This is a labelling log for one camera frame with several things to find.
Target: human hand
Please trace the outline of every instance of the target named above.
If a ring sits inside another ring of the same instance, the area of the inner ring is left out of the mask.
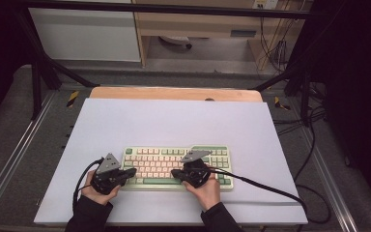
[[[95,170],[92,170],[87,173],[86,183],[84,186],[88,186],[82,189],[82,195],[86,196],[87,198],[101,204],[106,205],[110,199],[117,196],[117,192],[119,191],[121,186],[115,187],[113,190],[110,191],[108,195],[103,195],[97,192],[91,185],[90,182],[92,181],[93,175],[95,174]]]
[[[204,211],[208,211],[212,206],[220,201],[219,182],[215,178],[215,174],[211,173],[209,180],[203,186],[195,188],[189,182],[183,181],[185,189],[194,194]]]

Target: mechanical keyboard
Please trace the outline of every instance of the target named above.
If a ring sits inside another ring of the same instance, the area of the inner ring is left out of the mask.
[[[122,169],[135,167],[137,172],[128,179],[122,189],[127,190],[184,190],[179,179],[171,175],[172,169],[183,169],[182,157],[188,151],[211,151],[201,160],[212,167],[231,172],[230,152],[227,146],[197,145],[191,148],[179,147],[127,147],[123,153]],[[234,187],[233,178],[215,174],[221,190]]]

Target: person's arm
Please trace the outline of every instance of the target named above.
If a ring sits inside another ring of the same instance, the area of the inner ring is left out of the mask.
[[[215,174],[200,188],[193,187],[188,182],[183,182],[185,189],[193,193],[203,207],[201,219],[209,232],[242,232],[233,217],[222,204],[219,194],[219,182]]]
[[[85,186],[80,199],[75,206],[73,217],[69,220],[65,232],[102,232],[113,205],[109,200],[117,196],[120,186],[115,187],[110,194],[103,195],[90,186],[95,171],[87,174]]]

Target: white tabletop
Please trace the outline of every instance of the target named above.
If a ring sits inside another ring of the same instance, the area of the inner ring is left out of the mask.
[[[127,146],[227,145],[233,173],[298,196],[266,103],[87,99],[35,217],[65,225],[83,170]],[[301,205],[235,179],[221,200],[237,223],[304,224]],[[201,208],[186,191],[119,191],[110,225],[201,225]]]

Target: black sleeve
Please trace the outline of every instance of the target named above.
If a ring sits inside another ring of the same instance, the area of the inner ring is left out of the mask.
[[[113,205],[103,206],[86,196],[80,196],[65,232],[103,232]]]
[[[201,219],[209,232],[243,232],[222,202],[201,213]]]

